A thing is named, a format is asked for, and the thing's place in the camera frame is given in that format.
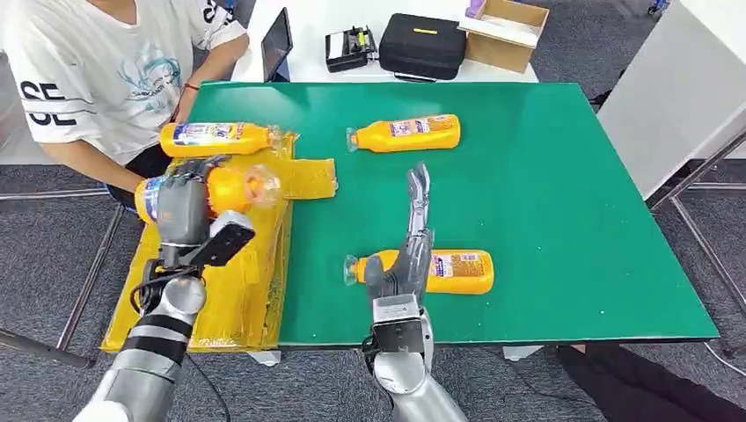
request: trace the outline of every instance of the green table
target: green table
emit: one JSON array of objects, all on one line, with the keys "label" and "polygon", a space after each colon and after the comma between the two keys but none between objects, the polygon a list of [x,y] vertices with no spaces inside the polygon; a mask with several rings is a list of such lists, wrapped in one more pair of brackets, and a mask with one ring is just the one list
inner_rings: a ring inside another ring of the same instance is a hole
[{"label": "green table", "polygon": [[[461,120],[456,149],[347,151],[347,127],[435,113]],[[191,117],[277,124],[301,135],[297,157],[336,160],[336,197],[295,204],[281,346],[368,333],[342,262],[399,245],[420,160],[436,249],[489,251],[496,271],[486,295],[425,296],[436,341],[718,337],[576,84],[209,84]]]}]

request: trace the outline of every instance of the silver robotic arm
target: silver robotic arm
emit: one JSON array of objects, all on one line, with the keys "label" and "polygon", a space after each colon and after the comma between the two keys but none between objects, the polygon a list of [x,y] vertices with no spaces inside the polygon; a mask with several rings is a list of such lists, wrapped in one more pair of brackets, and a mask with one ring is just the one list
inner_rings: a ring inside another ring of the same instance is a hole
[{"label": "silver robotic arm", "polygon": [[425,164],[410,170],[407,179],[409,230],[399,255],[386,272],[378,257],[369,259],[365,268],[373,324],[363,353],[369,371],[394,404],[394,420],[465,422],[458,404],[430,374],[435,339],[422,306],[433,247]]},{"label": "silver robotic arm", "polygon": [[221,157],[190,160],[158,191],[158,259],[148,262],[130,301],[140,320],[74,422],[153,422],[166,419],[194,321],[207,300],[206,265],[224,266],[254,236],[233,211],[210,224],[204,180]]}]

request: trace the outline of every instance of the table frame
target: table frame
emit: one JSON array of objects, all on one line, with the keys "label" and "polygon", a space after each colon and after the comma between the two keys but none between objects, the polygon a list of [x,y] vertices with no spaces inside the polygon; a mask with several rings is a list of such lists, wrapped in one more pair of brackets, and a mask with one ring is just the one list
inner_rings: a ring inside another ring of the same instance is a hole
[{"label": "table frame", "polygon": [[[710,155],[705,160],[705,162],[697,167],[689,176],[681,180],[650,207],[650,211],[655,213],[656,211],[660,211],[661,207],[668,202],[670,202],[674,206],[679,216],[681,216],[682,220],[684,221],[684,224],[686,224],[687,229],[689,229],[689,231],[694,235],[697,244],[715,268],[715,271],[718,273],[720,282],[728,290],[728,293],[738,304],[738,307],[744,317],[746,317],[746,295],[741,291],[738,285],[735,284],[735,281],[733,281],[733,278],[728,273],[728,270],[722,264],[720,258],[718,258],[717,253],[707,241],[707,238],[702,233],[702,230],[700,230],[697,223],[694,222],[694,219],[689,214],[689,211],[687,211],[680,197],[682,193],[688,191],[705,191],[717,193],[742,193],[743,191],[746,191],[746,183],[713,183],[697,181],[703,174],[710,171],[714,166],[720,163],[731,152],[738,149],[738,147],[743,145],[745,142],[746,127],[744,127],[739,133],[737,133],[737,135],[728,140],[728,142],[726,142],[722,147],[720,147],[712,155]],[[746,344],[740,346],[732,346],[724,339],[722,341],[725,345],[723,347],[723,352],[729,359],[735,357],[736,355],[746,353]]]},{"label": "table frame", "polygon": [[[59,198],[79,198],[87,196],[102,196],[108,195],[108,191],[105,188],[93,188],[93,189],[80,189],[75,191],[52,191],[52,192],[38,192],[38,193],[4,193],[0,194],[0,201],[2,200],[49,200]],[[79,354],[75,354],[68,351],[70,341],[75,333],[77,324],[80,322],[80,318],[83,315],[83,310],[88,300],[91,297],[91,291],[96,283],[96,279],[99,277],[101,266],[104,263],[106,254],[112,245],[113,236],[116,233],[117,228],[121,221],[124,207],[117,205],[113,211],[112,218],[109,221],[109,225],[106,228],[104,237],[101,239],[99,249],[96,251],[96,256],[91,262],[91,267],[88,270],[88,274],[83,281],[80,293],[77,296],[75,304],[73,305],[72,311],[68,317],[67,323],[65,323],[62,333],[60,334],[57,344],[55,346],[42,343],[33,338],[17,334],[12,331],[3,330],[0,328],[0,346],[8,346],[10,348],[20,350],[23,352],[34,353],[43,358],[56,360],[72,367],[88,368],[93,366],[95,359],[87,358]]]}]

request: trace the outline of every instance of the gray carpet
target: gray carpet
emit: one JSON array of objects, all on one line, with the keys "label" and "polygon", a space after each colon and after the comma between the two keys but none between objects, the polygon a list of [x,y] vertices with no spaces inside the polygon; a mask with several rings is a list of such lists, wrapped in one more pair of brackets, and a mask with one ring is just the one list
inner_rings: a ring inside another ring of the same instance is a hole
[{"label": "gray carpet", "polygon": [[[645,0],[532,3],[552,10],[533,60],[539,78],[578,81],[589,95],[613,86],[653,26],[644,16]],[[746,164],[723,165],[707,177],[746,181]],[[0,180],[3,193],[95,186],[61,167],[0,166]],[[746,289],[741,247],[746,238],[746,199],[690,194],[685,200],[728,270]],[[105,197],[0,202],[0,326],[56,341],[112,211],[113,203]],[[666,207],[657,220],[724,342],[732,346],[746,342],[746,320],[675,212]],[[90,397],[112,361],[96,346],[119,296],[140,229],[133,215],[124,217],[73,338],[73,351],[98,356],[96,366],[74,369],[0,348],[0,421],[70,420]],[[630,348],[746,407],[746,379],[720,365],[702,345]],[[272,368],[243,354],[195,359],[223,392],[236,421],[391,420],[388,402],[353,351],[286,353],[282,363]],[[734,363],[746,367],[746,358]],[[188,363],[183,375],[170,419],[223,420],[207,384]],[[474,421],[605,420],[592,404],[582,402],[589,398],[567,378],[551,348],[516,364],[503,360],[499,348],[440,348],[435,378]],[[546,396],[550,394],[576,401]]]}]

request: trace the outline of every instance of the yellow foam block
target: yellow foam block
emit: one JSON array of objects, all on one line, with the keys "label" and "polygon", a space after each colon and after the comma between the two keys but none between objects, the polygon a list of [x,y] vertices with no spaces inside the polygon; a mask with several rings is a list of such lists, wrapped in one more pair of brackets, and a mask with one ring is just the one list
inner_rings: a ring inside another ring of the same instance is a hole
[{"label": "yellow foam block", "polygon": [[[205,308],[189,343],[192,352],[255,351],[277,346],[288,273],[292,202],[334,196],[333,160],[293,160],[293,138],[286,148],[234,156],[225,165],[248,169],[265,165],[281,182],[283,198],[271,207],[253,207],[246,215],[256,237],[225,267],[207,268]],[[129,292],[140,283],[145,263],[158,255],[157,227],[146,225],[101,349],[119,351],[138,315]]]}]

